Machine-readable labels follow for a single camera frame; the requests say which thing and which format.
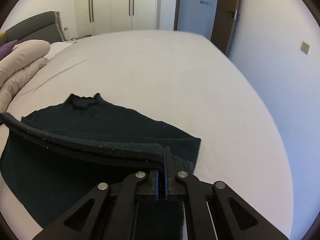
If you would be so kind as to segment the dark green knit sweater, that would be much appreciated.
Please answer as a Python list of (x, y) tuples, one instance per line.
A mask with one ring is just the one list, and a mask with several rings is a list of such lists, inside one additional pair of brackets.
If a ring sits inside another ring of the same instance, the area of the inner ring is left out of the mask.
[(42, 230), (100, 183), (157, 171), (158, 197), (140, 202), (136, 239), (182, 239), (183, 203), (165, 198), (163, 153), (169, 147), (172, 159), (193, 173), (200, 138), (99, 94), (71, 94), (20, 120), (2, 113), (1, 124), (9, 129), (1, 175)]

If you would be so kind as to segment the white bed mattress sheet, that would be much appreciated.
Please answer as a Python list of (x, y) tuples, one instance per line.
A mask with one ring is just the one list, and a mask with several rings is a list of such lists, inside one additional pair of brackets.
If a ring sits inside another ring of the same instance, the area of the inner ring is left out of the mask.
[(20, 119), (70, 94), (101, 97), (201, 139), (195, 175), (224, 181), (285, 236), (293, 185), (267, 107), (236, 66), (203, 36), (124, 31), (80, 39), (57, 53), (14, 97)]

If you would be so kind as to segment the beige folded duvet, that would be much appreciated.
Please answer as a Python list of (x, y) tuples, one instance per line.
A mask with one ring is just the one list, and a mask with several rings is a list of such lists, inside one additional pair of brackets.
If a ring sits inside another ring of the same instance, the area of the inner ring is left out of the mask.
[(50, 43), (28, 40), (13, 46), (1, 60), (1, 112), (5, 112), (13, 97), (46, 63)]

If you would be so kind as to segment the purple pillow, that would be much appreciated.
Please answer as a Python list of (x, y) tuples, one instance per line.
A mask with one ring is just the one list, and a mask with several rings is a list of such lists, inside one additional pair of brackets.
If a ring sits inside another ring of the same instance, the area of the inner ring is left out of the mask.
[(0, 61), (2, 61), (6, 56), (8, 56), (11, 52), (14, 46), (17, 44), (17, 40), (13, 40), (11, 42), (8, 42), (1, 46), (0, 48)]

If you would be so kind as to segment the grey upholstered headboard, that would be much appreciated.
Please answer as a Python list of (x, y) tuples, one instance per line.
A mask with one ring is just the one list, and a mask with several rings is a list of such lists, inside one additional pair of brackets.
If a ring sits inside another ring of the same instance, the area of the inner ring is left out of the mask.
[(1, 37), (1, 46), (17, 40), (22, 43), (27, 40), (44, 40), (50, 44), (66, 40), (58, 11), (47, 11), (27, 18), (12, 26)]

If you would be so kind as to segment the yellow pillow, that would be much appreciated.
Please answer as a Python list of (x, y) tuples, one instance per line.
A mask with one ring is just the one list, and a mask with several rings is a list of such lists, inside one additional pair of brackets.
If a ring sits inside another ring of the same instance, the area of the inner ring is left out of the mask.
[(3, 42), (3, 41), (6, 41), (6, 32), (1, 32), (0, 33), (0, 41)]

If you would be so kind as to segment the brown wooden door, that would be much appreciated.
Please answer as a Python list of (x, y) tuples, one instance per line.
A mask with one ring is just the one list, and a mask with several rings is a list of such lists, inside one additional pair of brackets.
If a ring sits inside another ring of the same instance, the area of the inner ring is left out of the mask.
[(228, 55), (238, 16), (240, 0), (217, 0), (211, 42)]

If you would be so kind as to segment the beige wall switch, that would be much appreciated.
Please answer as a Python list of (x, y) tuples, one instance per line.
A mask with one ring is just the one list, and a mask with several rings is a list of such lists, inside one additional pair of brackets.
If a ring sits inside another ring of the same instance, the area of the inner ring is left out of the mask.
[(306, 55), (308, 55), (309, 50), (310, 50), (310, 45), (303, 41), (300, 49), (302, 52), (304, 52)]

